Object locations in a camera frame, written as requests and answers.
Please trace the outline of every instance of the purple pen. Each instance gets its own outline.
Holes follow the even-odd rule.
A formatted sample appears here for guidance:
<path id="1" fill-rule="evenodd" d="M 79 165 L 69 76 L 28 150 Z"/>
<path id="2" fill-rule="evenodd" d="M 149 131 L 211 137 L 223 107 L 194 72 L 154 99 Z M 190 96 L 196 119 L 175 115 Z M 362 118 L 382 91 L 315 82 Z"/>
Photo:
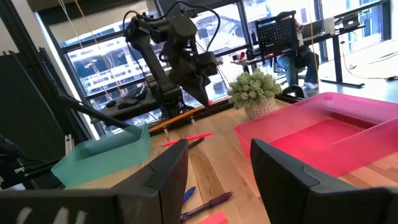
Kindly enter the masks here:
<path id="1" fill-rule="evenodd" d="M 234 192 L 223 193 L 222 195 L 218 196 L 217 198 L 211 199 L 206 204 L 204 204 L 190 212 L 185 212 L 184 214 L 181 214 L 180 223 L 185 222 L 186 220 L 190 219 L 191 217 L 194 217 L 195 215 L 197 215 L 209 208 L 213 208 L 223 202 L 226 202 L 227 200 L 229 200 L 229 198 L 232 196 L 232 194 L 234 194 Z"/>

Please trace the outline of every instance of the potted plant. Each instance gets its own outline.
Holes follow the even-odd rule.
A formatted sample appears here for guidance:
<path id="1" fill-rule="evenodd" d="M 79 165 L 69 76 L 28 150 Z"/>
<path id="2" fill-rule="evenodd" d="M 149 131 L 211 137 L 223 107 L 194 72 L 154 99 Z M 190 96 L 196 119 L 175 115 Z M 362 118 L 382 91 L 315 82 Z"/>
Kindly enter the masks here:
<path id="1" fill-rule="evenodd" d="M 236 109 L 244 108 L 250 119 L 258 118 L 275 110 L 275 95 L 282 93 L 280 84 L 276 84 L 272 75 L 265 75 L 256 69 L 252 75 L 240 74 L 236 82 L 230 83 L 228 95 Z"/>

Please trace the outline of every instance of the wall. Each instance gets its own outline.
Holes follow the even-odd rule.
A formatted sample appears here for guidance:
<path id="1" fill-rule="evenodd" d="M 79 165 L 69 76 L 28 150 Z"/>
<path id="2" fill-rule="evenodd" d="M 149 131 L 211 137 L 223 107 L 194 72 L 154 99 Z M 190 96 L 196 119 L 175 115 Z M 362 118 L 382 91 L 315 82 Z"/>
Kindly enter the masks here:
<path id="1" fill-rule="evenodd" d="M 29 35 L 30 38 L 33 40 L 33 43 L 37 48 L 43 47 L 47 50 L 47 53 L 50 57 L 50 60 L 54 66 L 54 69 L 57 72 L 57 75 L 60 77 L 64 87 L 67 89 L 67 93 L 70 96 L 73 96 L 77 100 L 80 100 L 76 89 L 72 85 L 72 81 L 70 80 L 70 77 L 68 73 L 65 70 L 65 67 L 63 66 L 58 54 L 56 54 L 55 47 L 49 42 L 49 37 L 45 36 L 45 34 L 42 32 L 42 29 L 40 27 L 40 21 L 36 19 L 35 14 L 30 10 L 30 7 L 27 3 L 27 0 L 12 0 L 14 3 L 15 8 L 17 9 L 17 12 L 19 16 L 21 17 Z M 15 46 L 15 43 L 12 41 L 6 27 L 4 24 L 1 22 L 0 23 L 0 50 L 1 51 L 8 51 L 12 50 L 15 52 L 18 52 L 17 47 Z M 85 121 L 85 125 L 91 135 L 95 138 L 98 137 L 98 134 L 95 131 L 95 128 L 93 125 L 89 123 L 89 117 L 82 115 L 81 117 L 83 118 L 83 121 Z"/>
<path id="2" fill-rule="evenodd" d="M 391 37 L 398 40 L 398 0 L 391 0 Z"/>
<path id="3" fill-rule="evenodd" d="M 147 11 L 147 4 L 145 1 L 139 1 L 134 4 L 115 7 L 113 9 L 99 12 L 96 14 L 92 14 L 86 16 L 87 23 L 92 31 L 96 29 L 100 29 L 104 26 L 108 26 L 115 22 L 119 22 L 123 20 L 124 14 L 128 10 L 135 10 L 139 13 Z M 73 26 L 76 29 L 76 32 L 79 35 L 89 33 L 90 30 L 83 18 L 74 19 L 72 20 Z M 58 42 L 63 42 L 65 40 L 72 39 L 76 37 L 75 31 L 73 30 L 72 26 L 70 25 L 69 21 L 61 22 L 59 24 L 55 24 L 50 26 L 51 31 L 53 32 L 56 40 Z"/>

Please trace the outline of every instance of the teal plastic bin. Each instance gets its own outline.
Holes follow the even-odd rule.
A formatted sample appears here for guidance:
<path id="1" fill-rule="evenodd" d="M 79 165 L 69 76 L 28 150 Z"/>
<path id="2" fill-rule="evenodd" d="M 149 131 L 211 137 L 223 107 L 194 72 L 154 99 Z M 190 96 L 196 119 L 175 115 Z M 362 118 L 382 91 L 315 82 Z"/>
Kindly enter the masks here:
<path id="1" fill-rule="evenodd" d="M 150 136 L 146 124 L 75 146 L 51 171 L 66 187 L 74 187 L 148 159 Z"/>

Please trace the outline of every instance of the desk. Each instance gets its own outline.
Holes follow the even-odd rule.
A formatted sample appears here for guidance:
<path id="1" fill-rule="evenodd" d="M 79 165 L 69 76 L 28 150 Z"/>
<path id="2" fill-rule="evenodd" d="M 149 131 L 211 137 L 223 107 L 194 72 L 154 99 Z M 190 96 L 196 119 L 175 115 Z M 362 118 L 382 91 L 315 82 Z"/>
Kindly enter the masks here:
<path id="1" fill-rule="evenodd" d="M 287 105 L 277 101 L 278 108 Z M 170 131 L 171 139 L 191 136 L 198 132 L 214 133 L 189 150 L 187 189 L 197 186 L 197 191 L 183 206 L 182 212 L 199 207 L 224 192 L 234 192 L 229 201 L 192 218 L 186 224 L 197 223 L 218 210 L 224 211 L 229 224 L 269 223 L 251 164 L 243 155 L 234 133 L 234 127 L 247 120 L 244 110 L 230 109 L 201 119 L 195 125 L 190 124 Z M 166 141 L 164 134 L 152 137 L 149 159 L 145 163 L 93 180 L 78 188 L 103 189 L 114 186 L 166 150 L 165 147 L 160 147 L 160 144 Z M 398 186 L 398 153 L 354 170 L 340 179 L 362 188 Z"/>
<path id="2" fill-rule="evenodd" d="M 332 39 L 333 40 L 333 54 L 334 54 L 334 59 L 335 59 L 336 80 L 324 80 L 324 79 L 321 79 L 321 81 L 327 82 L 327 83 L 336 83 L 336 84 L 348 85 L 348 86 L 353 86 L 353 87 L 357 87 L 357 88 L 361 88 L 362 86 L 365 85 L 364 83 L 345 83 L 345 82 L 343 82 L 343 72 L 342 72 L 342 69 L 341 69 L 340 41 L 339 41 L 339 38 L 338 38 L 339 35 L 347 34 L 349 32 L 352 32 L 352 31 L 355 31 L 355 30 L 358 30 L 358 29 L 362 29 L 363 27 L 365 27 L 365 26 L 357 26 L 357 27 L 353 27 L 353 28 L 348 29 L 348 30 L 337 32 L 337 33 L 335 33 L 333 35 L 324 35 L 324 36 L 316 37 L 316 38 L 313 39 L 313 43 L 314 44 L 322 42 L 322 41 L 325 41 L 325 40 L 328 40 L 328 39 Z M 304 41 L 304 45 L 310 46 L 310 45 L 312 45 L 312 41 L 311 40 L 306 40 L 306 41 Z M 286 54 L 286 53 L 288 53 L 290 51 L 292 51 L 292 50 L 285 50 L 285 51 L 283 51 L 281 53 L 278 53 L 278 54 L 266 55 L 266 56 L 264 56 L 264 60 L 272 59 L 272 58 L 274 58 L 274 57 L 276 57 L 278 55 Z M 254 65 L 254 64 L 259 63 L 259 62 L 262 62 L 262 58 L 260 57 L 259 54 L 257 54 L 256 58 L 253 59 L 253 60 L 250 60 L 250 61 L 243 60 L 243 61 L 240 61 L 240 62 L 231 62 L 231 63 L 234 63 L 236 65 L 242 65 L 244 72 L 248 72 L 249 71 L 249 69 L 248 69 L 249 65 Z"/>

